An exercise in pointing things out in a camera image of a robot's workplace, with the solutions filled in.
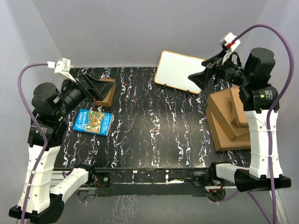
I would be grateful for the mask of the blue treehouse book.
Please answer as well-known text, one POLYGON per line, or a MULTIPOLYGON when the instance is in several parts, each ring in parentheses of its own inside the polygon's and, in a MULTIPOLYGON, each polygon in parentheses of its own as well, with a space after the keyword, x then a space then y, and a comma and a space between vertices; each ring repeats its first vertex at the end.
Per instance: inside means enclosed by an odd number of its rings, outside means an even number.
POLYGON ((80 109, 73 130, 107 137, 113 120, 111 113, 80 109))

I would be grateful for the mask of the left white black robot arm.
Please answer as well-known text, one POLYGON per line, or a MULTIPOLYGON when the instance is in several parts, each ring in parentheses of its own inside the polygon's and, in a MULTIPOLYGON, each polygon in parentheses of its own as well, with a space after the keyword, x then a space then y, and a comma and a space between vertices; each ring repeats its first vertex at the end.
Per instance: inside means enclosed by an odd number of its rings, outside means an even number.
POLYGON ((95 79, 88 74, 66 79, 60 90, 52 83, 38 85, 28 134, 28 168, 23 193, 9 216, 33 224, 52 224, 62 215, 65 202, 82 185, 96 182, 93 165, 79 163, 56 186, 51 185, 57 154, 68 128, 65 118, 81 102, 102 101, 115 90, 115 81, 95 79))

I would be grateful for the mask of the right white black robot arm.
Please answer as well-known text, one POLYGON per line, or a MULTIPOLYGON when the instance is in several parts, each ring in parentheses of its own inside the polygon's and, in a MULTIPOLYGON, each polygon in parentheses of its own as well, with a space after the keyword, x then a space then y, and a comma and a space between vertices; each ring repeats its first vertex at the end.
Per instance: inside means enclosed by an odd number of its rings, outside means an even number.
POLYGON ((204 60, 202 72, 188 76, 204 90, 214 77, 239 87, 239 97, 249 123, 251 161, 249 168, 217 162, 211 165, 209 182, 219 185, 224 180, 235 184, 240 192, 289 188, 292 181, 283 174, 278 158, 276 124, 279 93, 269 83, 275 65, 274 53, 254 48, 244 66, 240 58, 234 63, 225 59, 226 51, 204 60))

